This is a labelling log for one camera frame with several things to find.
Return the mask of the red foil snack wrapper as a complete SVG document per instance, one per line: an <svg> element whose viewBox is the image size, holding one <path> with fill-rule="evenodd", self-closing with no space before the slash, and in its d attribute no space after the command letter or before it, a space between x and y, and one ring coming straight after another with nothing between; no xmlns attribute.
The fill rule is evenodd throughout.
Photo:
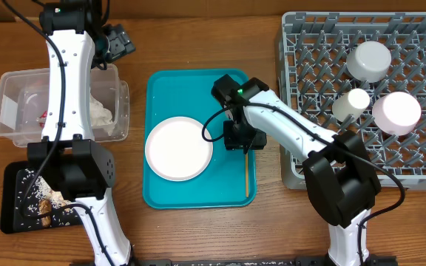
<svg viewBox="0 0 426 266"><path fill-rule="evenodd" d="M41 128L44 128L46 119L47 119L47 111L45 111L40 117L36 119L36 121L38 122Z"/></svg>

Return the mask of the clear plastic waste bin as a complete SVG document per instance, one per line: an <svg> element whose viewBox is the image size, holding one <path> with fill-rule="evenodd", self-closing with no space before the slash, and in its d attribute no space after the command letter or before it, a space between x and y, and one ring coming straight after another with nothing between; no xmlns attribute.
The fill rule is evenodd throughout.
<svg viewBox="0 0 426 266"><path fill-rule="evenodd" d="M36 121L48 108L50 71L29 69L6 72L0 80L0 137L24 148L41 140ZM92 126L97 142L125 140L129 132L129 87L110 64L106 70L92 69L90 96L111 111L114 130L109 136L101 126Z"/></svg>

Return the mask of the large white dinner plate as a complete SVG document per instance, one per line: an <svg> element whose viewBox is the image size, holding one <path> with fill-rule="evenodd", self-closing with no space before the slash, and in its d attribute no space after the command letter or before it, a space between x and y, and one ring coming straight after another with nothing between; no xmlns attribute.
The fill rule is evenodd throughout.
<svg viewBox="0 0 426 266"><path fill-rule="evenodd" d="M149 133L144 154L159 177L183 182L200 175L213 155L213 144L203 139L203 124L190 117L171 117Z"/></svg>

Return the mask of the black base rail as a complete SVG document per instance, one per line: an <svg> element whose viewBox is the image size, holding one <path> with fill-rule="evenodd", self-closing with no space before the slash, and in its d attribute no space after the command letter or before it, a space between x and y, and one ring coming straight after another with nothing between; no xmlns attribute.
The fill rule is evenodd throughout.
<svg viewBox="0 0 426 266"><path fill-rule="evenodd" d="M173 262L170 259L140 260L141 266L332 266L327 256L298 256L295 259L255 259L224 261L184 261Z"/></svg>

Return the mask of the grey dishwasher rack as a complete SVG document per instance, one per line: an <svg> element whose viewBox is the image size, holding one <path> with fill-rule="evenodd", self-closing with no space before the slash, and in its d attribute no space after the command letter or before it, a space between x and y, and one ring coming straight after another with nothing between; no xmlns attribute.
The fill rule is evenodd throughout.
<svg viewBox="0 0 426 266"><path fill-rule="evenodd" d="M391 55L386 76L375 83L353 78L347 55L366 41L384 44ZM381 184L392 173L406 188L426 191L426 13L287 12L277 34L281 100L310 121L335 132L351 130L380 166ZM331 107L346 92L364 89L371 100L392 92L414 96L422 116L404 136L384 133L370 110L338 120Z"/></svg>

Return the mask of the grey shallow bowl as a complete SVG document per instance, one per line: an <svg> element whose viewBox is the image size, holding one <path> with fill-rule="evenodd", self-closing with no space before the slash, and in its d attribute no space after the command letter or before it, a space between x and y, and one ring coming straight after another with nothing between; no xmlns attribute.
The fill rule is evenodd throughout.
<svg viewBox="0 0 426 266"><path fill-rule="evenodd" d="M375 83L387 75L391 61L391 52L384 44L366 41L348 54L346 63L353 78Z"/></svg>

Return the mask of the white napkin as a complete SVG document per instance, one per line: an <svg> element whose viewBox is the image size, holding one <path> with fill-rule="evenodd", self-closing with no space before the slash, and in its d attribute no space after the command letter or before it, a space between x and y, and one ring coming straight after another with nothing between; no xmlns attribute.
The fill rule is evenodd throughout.
<svg viewBox="0 0 426 266"><path fill-rule="evenodd" d="M111 111L106 109L104 105L96 100L92 95L89 99L89 111L91 126L101 126L102 129L111 136L114 130Z"/></svg>

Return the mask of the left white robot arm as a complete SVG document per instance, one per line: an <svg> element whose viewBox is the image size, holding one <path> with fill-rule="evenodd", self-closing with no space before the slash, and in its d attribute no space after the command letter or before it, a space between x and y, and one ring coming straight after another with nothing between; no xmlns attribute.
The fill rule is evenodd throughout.
<svg viewBox="0 0 426 266"><path fill-rule="evenodd" d="M133 246L121 229L112 199L115 160L95 142L89 111L90 72L105 70L133 51L123 42L111 48L120 27L107 24L101 1L46 3L37 27L46 40L50 64L47 117L41 140L28 143L29 163L80 217L94 252L94 265L134 265Z"/></svg>

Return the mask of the spilled white rice pile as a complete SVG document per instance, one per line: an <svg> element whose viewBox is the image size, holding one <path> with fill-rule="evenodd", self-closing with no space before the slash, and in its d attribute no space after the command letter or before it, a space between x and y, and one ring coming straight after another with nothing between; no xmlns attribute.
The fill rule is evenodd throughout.
<svg viewBox="0 0 426 266"><path fill-rule="evenodd" d="M30 186L30 182L33 179L34 174L29 180L28 187ZM52 190L42 177L38 177L35 183L31 186L28 196L23 196L23 200L21 201L21 207L26 208L24 213L28 216L40 215L38 212L38 205L39 202L43 199L50 200L52 211L56 208L70 204L70 201L64 200L60 192Z"/></svg>

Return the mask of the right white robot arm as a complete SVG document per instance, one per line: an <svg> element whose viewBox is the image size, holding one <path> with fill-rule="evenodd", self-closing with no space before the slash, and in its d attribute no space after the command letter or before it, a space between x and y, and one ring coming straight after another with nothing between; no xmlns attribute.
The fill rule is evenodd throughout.
<svg viewBox="0 0 426 266"><path fill-rule="evenodd" d="M362 265L369 257L365 218L381 191L362 139L338 134L304 118L257 78L214 82L212 96L228 115L220 139L228 150L262 149L272 136L302 165L308 198L328 223L326 265Z"/></svg>

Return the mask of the teal plastic serving tray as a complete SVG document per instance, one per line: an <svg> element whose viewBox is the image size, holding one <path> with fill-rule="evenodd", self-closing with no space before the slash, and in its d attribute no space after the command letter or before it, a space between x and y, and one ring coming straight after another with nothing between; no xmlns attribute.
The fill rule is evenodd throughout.
<svg viewBox="0 0 426 266"><path fill-rule="evenodd" d="M146 90L145 132L167 118L183 116L205 123L220 104L213 98L214 82L229 75L239 84L249 77L239 69L165 70L152 75ZM226 150L223 141L213 144L212 159L197 177L173 182L143 166L143 198L155 209L243 207L257 193L255 154L248 153L249 197L245 192L245 155Z"/></svg>

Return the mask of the white paper cup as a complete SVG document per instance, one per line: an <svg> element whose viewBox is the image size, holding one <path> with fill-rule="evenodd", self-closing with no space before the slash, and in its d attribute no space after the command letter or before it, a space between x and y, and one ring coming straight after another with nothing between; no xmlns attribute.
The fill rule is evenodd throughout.
<svg viewBox="0 0 426 266"><path fill-rule="evenodd" d="M334 101L332 113L341 122L349 115L356 120L368 108L370 102L371 98L364 89L352 89Z"/></svg>

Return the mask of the black plastic tray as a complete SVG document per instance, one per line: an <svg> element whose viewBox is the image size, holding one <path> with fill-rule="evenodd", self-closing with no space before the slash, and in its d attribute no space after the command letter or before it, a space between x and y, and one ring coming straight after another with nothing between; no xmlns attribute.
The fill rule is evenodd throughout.
<svg viewBox="0 0 426 266"><path fill-rule="evenodd" d="M47 226L44 226L40 219L27 219L20 215L18 209L21 207L21 201L29 185L29 180L35 172L36 170L30 168L27 161L10 163L5 168L0 230L5 234L11 234L81 225L82 222L73 209L53 214L50 218L50 224Z"/></svg>

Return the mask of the wooden chopstick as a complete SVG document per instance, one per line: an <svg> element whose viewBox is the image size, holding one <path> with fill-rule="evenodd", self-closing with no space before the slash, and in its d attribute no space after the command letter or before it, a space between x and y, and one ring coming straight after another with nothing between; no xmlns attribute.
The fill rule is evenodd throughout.
<svg viewBox="0 0 426 266"><path fill-rule="evenodd" d="M246 199L249 198L249 155L245 154L245 192Z"/></svg>

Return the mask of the brown food scrap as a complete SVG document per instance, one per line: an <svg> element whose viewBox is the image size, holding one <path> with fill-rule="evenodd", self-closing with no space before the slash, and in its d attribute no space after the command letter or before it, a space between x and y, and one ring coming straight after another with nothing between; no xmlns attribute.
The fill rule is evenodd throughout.
<svg viewBox="0 0 426 266"><path fill-rule="evenodd" d="M42 199L38 205L38 212L40 215L46 214L52 211L52 205L49 199ZM44 228L48 228L51 225L50 216L41 218L41 224Z"/></svg>

